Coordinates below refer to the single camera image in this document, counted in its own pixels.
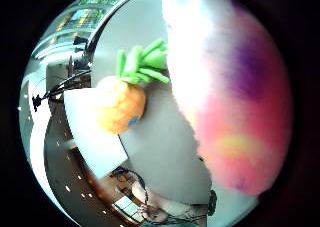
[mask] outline colorful fluffy object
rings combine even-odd
[[[135,46],[128,56],[123,50],[118,51],[116,76],[103,78],[96,87],[103,92],[103,100],[94,113],[106,132],[120,134],[141,118],[146,101],[141,82],[150,83],[153,79],[169,82],[159,72],[166,69],[166,51],[163,39],[155,40],[145,49]]]
[[[271,187],[292,106],[274,42],[235,0],[163,0],[173,94],[212,180],[246,195]]]

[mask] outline gray table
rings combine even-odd
[[[167,38],[161,0],[130,0],[108,22],[97,44],[92,65],[92,86],[115,74],[118,49],[146,46]],[[171,85],[145,86],[146,111],[134,128],[120,135],[129,165],[146,185],[169,199],[190,204],[208,202],[211,180],[196,155],[197,143],[189,124],[179,113]]]

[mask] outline green pineapple leaves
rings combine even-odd
[[[123,50],[117,53],[116,76],[130,84],[150,83],[156,79],[168,83],[169,78],[160,73],[165,70],[167,47],[163,39],[153,41],[146,48],[134,46],[126,56]]]

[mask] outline pineapple plush toy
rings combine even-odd
[[[126,56],[117,53],[116,76],[103,78],[97,85],[104,98],[94,113],[100,126],[110,134],[120,134],[133,126],[143,115],[146,94],[139,85],[153,79],[168,83],[160,71],[166,69],[166,51],[163,39],[157,39],[145,49],[134,46]]]

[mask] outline pink fluffy fabric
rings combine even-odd
[[[291,136],[287,73],[272,38],[234,0],[163,0],[173,95],[212,180],[259,195]]]

